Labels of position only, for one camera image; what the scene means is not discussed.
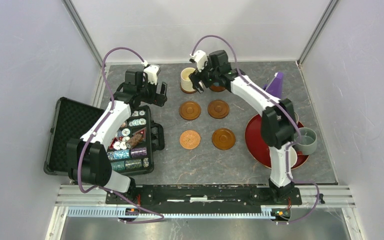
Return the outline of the brown wooden coaster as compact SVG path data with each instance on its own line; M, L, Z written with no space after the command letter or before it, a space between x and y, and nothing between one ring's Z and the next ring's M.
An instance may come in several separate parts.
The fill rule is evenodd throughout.
M236 136L228 128L219 128L213 132L211 140L217 149L229 150L235 145Z
M230 113L230 107L227 102L216 99L208 104L207 112L214 119L223 119Z
M209 89L210 89L211 91L213 91L213 92L217 92L217 93L219 93L219 92L223 92L223 91L225 90L225 87L223 87L223 86L212 85L212 86L209 87Z
M180 90L181 90L183 93L185 93L185 94L194 94L194 93L197 92L197 90L187 91L187 90L183 89L182 87L180 87Z
M201 107L195 101L185 101L179 107L179 115L187 121L195 120L201 115Z

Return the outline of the cream ribbed mug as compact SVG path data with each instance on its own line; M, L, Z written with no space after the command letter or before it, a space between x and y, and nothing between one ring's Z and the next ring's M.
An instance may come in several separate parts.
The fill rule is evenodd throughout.
M195 71L193 67L184 68L180 73L180 86L186 91L193 91L193 83L190 79L190 74Z

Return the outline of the woven rattan coaster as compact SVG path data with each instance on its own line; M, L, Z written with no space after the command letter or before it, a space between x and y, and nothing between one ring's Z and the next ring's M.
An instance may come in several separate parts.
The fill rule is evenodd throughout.
M200 142L201 136L195 130L186 130L179 137L180 145L187 150L193 150L197 148Z

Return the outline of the plain grey mug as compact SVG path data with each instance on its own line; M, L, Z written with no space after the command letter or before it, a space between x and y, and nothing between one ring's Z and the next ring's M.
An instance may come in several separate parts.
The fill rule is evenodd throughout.
M313 154L316 151L318 145L316 132L308 127L300 127L298 130L300 136L298 133L294 135L296 142L294 149L298 152L301 152L305 156Z

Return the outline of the white cup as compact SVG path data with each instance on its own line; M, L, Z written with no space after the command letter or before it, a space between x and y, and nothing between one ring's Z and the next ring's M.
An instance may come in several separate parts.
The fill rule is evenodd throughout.
M298 154L293 147L288 149L289 166L292 169L298 161Z

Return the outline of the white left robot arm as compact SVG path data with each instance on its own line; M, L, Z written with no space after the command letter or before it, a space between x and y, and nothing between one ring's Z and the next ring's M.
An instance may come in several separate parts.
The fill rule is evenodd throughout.
M141 103L162 107L167 101L167 83L158 88L159 65L149 64L142 70L127 70L104 113L80 138L71 138L66 145L67 173L79 184L87 183L118 192L125 204L133 203L137 190L130 177L112 169L107 149L116 131Z

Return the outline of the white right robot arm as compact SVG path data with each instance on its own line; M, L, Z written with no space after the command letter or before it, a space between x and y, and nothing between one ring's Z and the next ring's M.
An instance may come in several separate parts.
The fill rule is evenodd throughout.
M261 117L260 135L269 148L271 173L269 199L282 204L289 198L286 187L292 185L290 149L298 131L293 103L279 99L256 85L239 68L233 68L228 54L217 50L206 54L197 50L190 54L196 69L189 75L192 86L199 93L217 83L230 93L239 96L253 107Z

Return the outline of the all in triangle card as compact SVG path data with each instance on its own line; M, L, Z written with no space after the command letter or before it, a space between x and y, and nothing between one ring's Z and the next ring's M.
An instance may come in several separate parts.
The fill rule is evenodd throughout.
M147 128L143 127L132 133L133 136L140 135L141 141L145 141L147 137Z

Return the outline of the brown poker chip stack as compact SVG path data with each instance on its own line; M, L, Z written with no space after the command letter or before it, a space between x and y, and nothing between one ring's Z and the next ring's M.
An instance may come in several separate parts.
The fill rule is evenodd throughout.
M140 144L141 142L142 141L141 141L140 135L135 135L125 142L125 146L127 149L132 149L136 147L138 144Z

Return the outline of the purple plastic object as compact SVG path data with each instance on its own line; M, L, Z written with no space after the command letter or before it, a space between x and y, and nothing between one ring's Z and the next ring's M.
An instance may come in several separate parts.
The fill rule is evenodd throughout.
M283 93L283 80L284 73L278 71L275 73L274 78L263 87L263 90L268 94L281 99Z

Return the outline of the red round tray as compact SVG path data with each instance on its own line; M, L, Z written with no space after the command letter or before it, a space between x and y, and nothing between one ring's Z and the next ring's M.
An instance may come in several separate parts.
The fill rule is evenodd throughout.
M261 136L261 122L262 118L258 114L249 120L244 132L245 144L253 158L270 169L272 166L270 151Z

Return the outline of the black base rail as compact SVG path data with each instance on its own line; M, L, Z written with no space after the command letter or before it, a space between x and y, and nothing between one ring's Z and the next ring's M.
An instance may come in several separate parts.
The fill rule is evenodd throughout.
M278 195L269 186L258 184L144 184L125 196L160 214L250 214L259 213L262 206L303 203L297 187Z

